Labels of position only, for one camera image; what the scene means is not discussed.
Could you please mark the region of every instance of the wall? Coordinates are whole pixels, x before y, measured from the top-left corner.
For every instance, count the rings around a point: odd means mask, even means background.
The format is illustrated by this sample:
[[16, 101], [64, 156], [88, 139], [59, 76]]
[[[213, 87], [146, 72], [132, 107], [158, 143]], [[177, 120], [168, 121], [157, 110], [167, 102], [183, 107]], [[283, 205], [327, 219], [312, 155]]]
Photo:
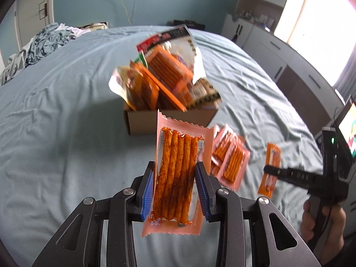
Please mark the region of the wall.
[[[129, 16], [133, 0], [123, 0]], [[194, 20], [206, 30], [220, 33], [226, 12], [237, 0], [136, 0], [133, 25], [166, 25], [174, 19]], [[83, 26], [108, 21], [109, 27], [129, 26], [120, 0], [54, 0], [55, 21]]]
[[11, 6], [0, 24], [0, 48], [5, 65], [7, 65], [8, 57], [11, 54], [18, 53], [14, 26], [14, 5]]

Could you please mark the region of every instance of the snack package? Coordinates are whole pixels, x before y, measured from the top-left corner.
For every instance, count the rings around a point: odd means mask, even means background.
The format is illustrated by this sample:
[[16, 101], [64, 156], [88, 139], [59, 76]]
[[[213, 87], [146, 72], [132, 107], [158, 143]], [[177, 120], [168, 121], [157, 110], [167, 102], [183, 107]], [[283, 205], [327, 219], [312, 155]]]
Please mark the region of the snack package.
[[237, 143], [245, 143], [245, 139], [243, 137], [236, 135], [228, 125], [225, 125], [214, 139], [211, 160], [218, 167], [220, 167], [223, 163], [230, 143], [235, 138], [237, 139]]
[[[273, 143], [267, 144], [266, 151], [266, 165], [279, 167], [281, 163], [281, 150], [279, 147]], [[259, 185], [258, 193], [266, 196], [268, 199], [271, 198], [273, 190], [275, 189], [275, 183], [277, 181], [276, 176], [269, 174], [263, 174], [261, 184]]]
[[239, 143], [237, 137], [234, 137], [216, 175], [221, 185], [232, 191], [237, 191], [245, 174], [249, 158], [250, 152]]
[[193, 84], [199, 78], [206, 77], [200, 49], [185, 25], [157, 33], [139, 43], [136, 48], [138, 51], [142, 50], [145, 57], [148, 57], [156, 45], [168, 50], [193, 73]]
[[149, 109], [141, 93], [137, 92], [138, 85], [142, 85], [142, 75], [129, 66], [117, 67], [109, 81], [110, 90], [121, 96], [133, 110]]
[[187, 109], [197, 109], [210, 102], [221, 102], [221, 96], [206, 78], [200, 78], [194, 85], [177, 94]]
[[166, 118], [158, 111], [154, 198], [143, 237], [151, 233], [200, 233], [203, 215], [195, 164], [202, 161], [209, 174], [213, 134], [213, 128]]
[[186, 111], [186, 107], [141, 63], [130, 62], [130, 66], [143, 77], [149, 77], [164, 93], [164, 95], [172, 102], [172, 104], [181, 111]]
[[193, 79], [193, 73], [162, 46], [147, 56], [148, 68], [172, 93], [179, 93]]

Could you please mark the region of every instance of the pink snack wrapper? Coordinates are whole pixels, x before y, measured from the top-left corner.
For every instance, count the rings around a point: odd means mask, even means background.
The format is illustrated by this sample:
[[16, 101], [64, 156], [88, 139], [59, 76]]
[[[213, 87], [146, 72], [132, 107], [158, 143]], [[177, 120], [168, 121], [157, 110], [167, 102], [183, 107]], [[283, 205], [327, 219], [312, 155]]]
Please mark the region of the pink snack wrapper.
[[245, 174], [249, 158], [250, 151], [239, 143], [237, 138], [234, 138], [216, 176], [220, 184], [234, 192], [237, 191]]
[[[172, 138], [171, 144], [167, 143], [167, 135], [170, 135]], [[158, 111], [157, 145], [155, 156], [156, 172], [154, 174], [154, 199], [152, 200], [151, 213], [144, 223], [142, 237], [151, 233], [181, 235], [200, 234], [203, 214], [193, 174], [195, 173], [195, 163], [197, 161], [202, 161], [207, 173], [210, 173], [213, 135], [213, 128], [204, 128], [198, 125], [193, 125], [191, 123], [167, 118]], [[193, 140], [195, 140], [195, 149], [197, 150], [197, 155], [196, 159], [194, 159], [192, 162], [192, 157], [194, 156], [190, 154], [190, 159], [188, 159], [189, 170], [186, 173], [189, 174], [189, 179], [188, 182], [186, 182], [185, 187], [182, 187], [184, 185], [183, 178], [187, 178], [187, 176], [183, 175], [184, 161], [187, 162], [187, 160], [183, 159], [183, 154], [179, 151], [181, 147], [179, 146], [183, 145], [182, 140], [184, 139], [185, 154], [185, 143], [186, 139], [189, 137], [191, 137], [192, 148]], [[167, 145], [170, 145], [170, 154], [166, 152], [168, 149], [166, 148]], [[163, 178], [166, 177], [164, 182], [160, 177], [161, 170], [163, 174], [167, 173], [166, 176], [162, 176]], [[179, 204], [181, 193], [185, 193], [181, 201], [183, 204]]]
[[238, 143], [245, 143], [245, 139], [235, 134], [234, 131], [228, 125], [225, 125], [217, 133], [217, 136], [215, 137], [213, 142], [213, 151], [211, 155], [211, 161], [216, 166], [221, 167], [221, 164], [223, 163], [223, 160], [227, 153], [227, 149], [234, 138], [237, 139]]

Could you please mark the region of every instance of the light blue bedsheet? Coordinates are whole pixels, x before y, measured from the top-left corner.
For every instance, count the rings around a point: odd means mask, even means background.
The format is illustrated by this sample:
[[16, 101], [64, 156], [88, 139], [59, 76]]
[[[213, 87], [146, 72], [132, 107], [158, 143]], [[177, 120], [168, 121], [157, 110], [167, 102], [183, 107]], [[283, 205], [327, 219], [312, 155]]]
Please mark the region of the light blue bedsheet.
[[[164, 29], [88, 33], [0, 89], [0, 237], [20, 267], [31, 266], [85, 197], [113, 196], [154, 159], [156, 136], [127, 135], [122, 99], [108, 81], [116, 66], [136, 57], [138, 42]], [[280, 146], [283, 167], [320, 171], [312, 135], [265, 72], [231, 41], [192, 33], [223, 98], [211, 125], [228, 123], [251, 150], [238, 194], [258, 197], [267, 142]], [[277, 182], [273, 202], [298, 229], [306, 198], [306, 191]], [[204, 222], [200, 236], [141, 238], [141, 231], [135, 223], [138, 266], [215, 266], [218, 223]]]

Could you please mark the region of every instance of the blue gripper pad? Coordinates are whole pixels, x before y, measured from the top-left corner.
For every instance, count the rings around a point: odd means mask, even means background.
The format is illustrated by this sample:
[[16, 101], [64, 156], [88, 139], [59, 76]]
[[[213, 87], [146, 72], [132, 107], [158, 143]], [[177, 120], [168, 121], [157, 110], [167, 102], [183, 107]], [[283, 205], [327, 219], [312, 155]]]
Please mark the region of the blue gripper pad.
[[142, 198], [141, 217], [143, 221], [145, 221], [145, 219], [147, 218], [147, 216], [151, 211], [153, 196], [154, 196], [154, 172], [152, 171], [148, 178], [144, 196]]
[[205, 219], [208, 221], [211, 216], [211, 211], [210, 211], [210, 201], [209, 201], [208, 191], [206, 190], [206, 186], [203, 178], [204, 175], [206, 175], [206, 178], [209, 179], [208, 174], [207, 173], [202, 174], [201, 169], [198, 167], [198, 164], [196, 164], [195, 165], [196, 188], [198, 189], [200, 205], [202, 207], [202, 213], [205, 216]]

